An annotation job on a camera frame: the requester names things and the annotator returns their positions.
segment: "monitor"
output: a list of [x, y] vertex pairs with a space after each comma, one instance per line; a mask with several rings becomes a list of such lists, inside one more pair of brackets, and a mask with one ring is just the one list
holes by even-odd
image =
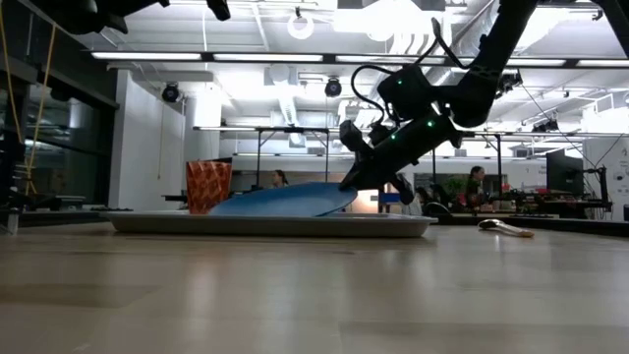
[[549, 190], [583, 195], [583, 159], [568, 157], [565, 150], [546, 154], [546, 187]]

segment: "blue plate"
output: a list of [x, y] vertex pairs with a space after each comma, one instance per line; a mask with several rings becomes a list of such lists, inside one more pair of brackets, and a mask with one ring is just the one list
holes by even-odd
[[307, 183], [261, 190], [227, 200], [209, 211], [227, 216], [323, 216], [335, 212], [358, 196], [354, 189], [339, 191], [338, 183]]

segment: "person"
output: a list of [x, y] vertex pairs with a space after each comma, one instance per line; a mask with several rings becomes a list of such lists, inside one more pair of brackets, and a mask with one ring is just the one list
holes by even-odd
[[485, 169], [480, 166], [472, 167], [468, 183], [465, 188], [465, 200], [467, 207], [480, 207], [483, 201], [483, 180], [485, 179]]
[[282, 188], [288, 186], [286, 174], [282, 170], [273, 171], [273, 188]]

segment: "white tray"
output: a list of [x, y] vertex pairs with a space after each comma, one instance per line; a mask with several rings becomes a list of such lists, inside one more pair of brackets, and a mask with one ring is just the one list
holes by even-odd
[[190, 215], [187, 211], [104, 212], [125, 233], [246, 236], [420, 237], [430, 217], [334, 213], [322, 217]]

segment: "black robotic arm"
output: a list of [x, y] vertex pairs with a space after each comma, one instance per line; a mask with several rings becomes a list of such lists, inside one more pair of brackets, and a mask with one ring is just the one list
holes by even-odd
[[[424, 76], [419, 63], [391, 73], [377, 88], [386, 111], [404, 126], [387, 129], [379, 121], [372, 126], [372, 147], [362, 139], [361, 131], [351, 121], [341, 125], [341, 142], [356, 154], [352, 169], [341, 183], [341, 189], [377, 189], [392, 183], [407, 204], [412, 191], [396, 173], [444, 142], [461, 146], [464, 133], [457, 125], [473, 128], [482, 125], [491, 110], [498, 84], [507, 62], [540, 4], [571, 3], [576, 0], [499, 0], [498, 16], [491, 31], [480, 38], [480, 52], [469, 65], [468, 73], [456, 86], [434, 87]], [[629, 23], [627, 0], [596, 0], [608, 14], [618, 39], [629, 56]]]
[[[112, 28], [127, 33], [125, 18], [153, 4], [170, 6], [170, 0], [22, 0], [30, 2], [57, 25], [72, 34], [100, 32]], [[226, 0], [206, 0], [219, 21], [231, 15]]]

